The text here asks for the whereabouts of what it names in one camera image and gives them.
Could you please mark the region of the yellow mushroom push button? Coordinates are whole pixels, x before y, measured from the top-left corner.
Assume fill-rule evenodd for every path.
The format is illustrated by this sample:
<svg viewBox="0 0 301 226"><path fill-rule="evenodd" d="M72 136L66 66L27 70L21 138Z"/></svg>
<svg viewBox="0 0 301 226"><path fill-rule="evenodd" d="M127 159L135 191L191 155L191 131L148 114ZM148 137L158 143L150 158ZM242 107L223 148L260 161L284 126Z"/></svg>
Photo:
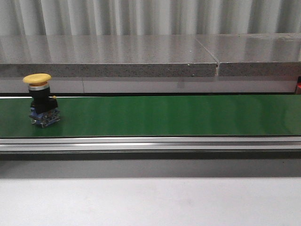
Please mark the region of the yellow mushroom push button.
<svg viewBox="0 0 301 226"><path fill-rule="evenodd" d="M60 121L60 111L55 96L50 96L50 86L48 81L52 76L47 73L36 73L27 75L23 82L28 85L28 90L33 98L31 102L32 124L42 128L48 127Z"/></svg>

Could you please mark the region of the green conveyor belt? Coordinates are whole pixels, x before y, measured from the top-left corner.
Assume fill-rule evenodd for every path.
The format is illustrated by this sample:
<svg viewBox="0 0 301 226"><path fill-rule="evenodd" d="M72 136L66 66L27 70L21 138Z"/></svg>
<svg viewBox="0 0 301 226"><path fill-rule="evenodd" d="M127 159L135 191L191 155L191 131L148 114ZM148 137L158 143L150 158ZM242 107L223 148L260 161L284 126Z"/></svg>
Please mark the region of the green conveyor belt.
<svg viewBox="0 0 301 226"><path fill-rule="evenodd" d="M1 137L268 136L301 133L299 95L59 97L59 122L31 124L29 98L0 101Z"/></svg>

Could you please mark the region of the grey stone countertop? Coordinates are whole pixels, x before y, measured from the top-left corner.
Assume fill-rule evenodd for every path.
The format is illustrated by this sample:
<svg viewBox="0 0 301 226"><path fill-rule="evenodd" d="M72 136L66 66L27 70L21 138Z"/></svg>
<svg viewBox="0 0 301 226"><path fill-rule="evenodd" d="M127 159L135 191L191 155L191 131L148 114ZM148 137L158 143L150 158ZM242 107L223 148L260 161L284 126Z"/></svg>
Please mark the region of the grey stone countertop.
<svg viewBox="0 0 301 226"><path fill-rule="evenodd" d="M300 93L298 33L0 38L0 92L52 76L53 93Z"/></svg>

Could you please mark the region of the white pleated curtain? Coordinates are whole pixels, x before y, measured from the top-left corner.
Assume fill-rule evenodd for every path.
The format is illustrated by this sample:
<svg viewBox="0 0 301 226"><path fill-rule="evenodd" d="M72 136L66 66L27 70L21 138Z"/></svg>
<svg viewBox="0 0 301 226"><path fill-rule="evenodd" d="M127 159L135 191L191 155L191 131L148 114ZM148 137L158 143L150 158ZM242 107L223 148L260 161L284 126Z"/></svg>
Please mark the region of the white pleated curtain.
<svg viewBox="0 0 301 226"><path fill-rule="evenodd" d="M298 0L3 0L1 35L300 32Z"/></svg>

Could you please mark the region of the aluminium conveyor frame rail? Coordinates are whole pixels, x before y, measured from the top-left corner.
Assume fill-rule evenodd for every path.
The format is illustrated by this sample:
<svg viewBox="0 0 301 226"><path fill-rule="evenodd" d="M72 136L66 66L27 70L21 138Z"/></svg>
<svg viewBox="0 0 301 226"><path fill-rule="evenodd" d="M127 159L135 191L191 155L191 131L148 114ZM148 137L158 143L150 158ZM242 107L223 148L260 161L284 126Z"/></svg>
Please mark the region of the aluminium conveyor frame rail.
<svg viewBox="0 0 301 226"><path fill-rule="evenodd" d="M2 138L1 154L299 152L300 136Z"/></svg>

